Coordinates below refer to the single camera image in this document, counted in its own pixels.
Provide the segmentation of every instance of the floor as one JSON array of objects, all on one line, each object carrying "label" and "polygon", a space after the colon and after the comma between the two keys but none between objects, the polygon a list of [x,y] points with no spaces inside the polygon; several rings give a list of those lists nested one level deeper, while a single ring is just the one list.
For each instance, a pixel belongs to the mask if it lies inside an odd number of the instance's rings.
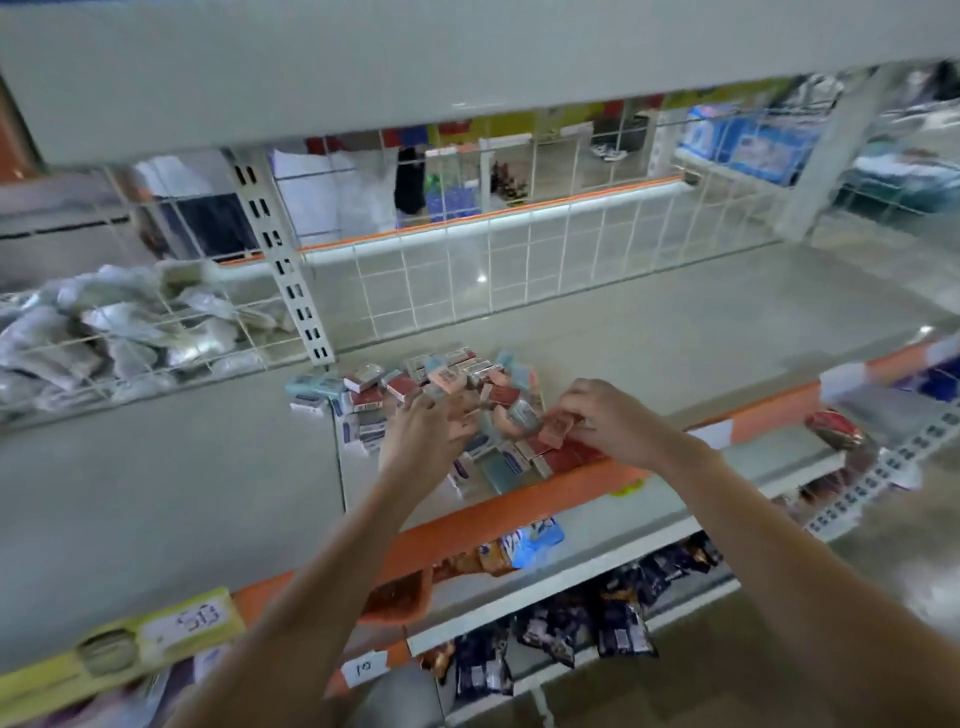
[{"label": "floor", "polygon": [[[921,619],[960,639],[960,448],[936,456],[916,493],[895,492],[868,509],[834,549],[862,574],[906,604]],[[595,661],[543,686],[557,728],[587,726],[829,726],[846,725],[802,675],[742,592],[712,603],[655,636],[660,657]],[[340,705],[350,726],[375,728],[390,706],[403,726],[441,725],[421,692],[419,705],[404,703],[425,675],[412,669]],[[397,725],[392,719],[390,725]],[[468,728],[540,728],[543,717],[531,694],[488,711]]]}]

